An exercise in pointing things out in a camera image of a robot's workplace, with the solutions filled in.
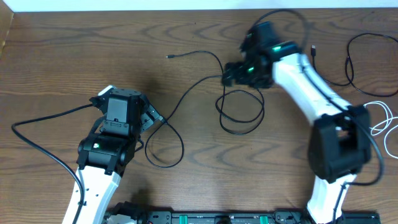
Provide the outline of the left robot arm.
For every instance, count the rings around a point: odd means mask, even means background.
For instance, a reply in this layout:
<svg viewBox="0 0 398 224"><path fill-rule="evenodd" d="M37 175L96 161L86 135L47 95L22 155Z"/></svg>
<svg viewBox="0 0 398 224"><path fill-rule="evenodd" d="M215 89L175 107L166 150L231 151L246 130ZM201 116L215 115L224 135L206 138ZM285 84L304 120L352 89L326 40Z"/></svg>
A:
<svg viewBox="0 0 398 224"><path fill-rule="evenodd" d="M101 223L141 133L160 115L145 94L107 86L90 100L103 116L78 146L78 168L64 223Z"/></svg>

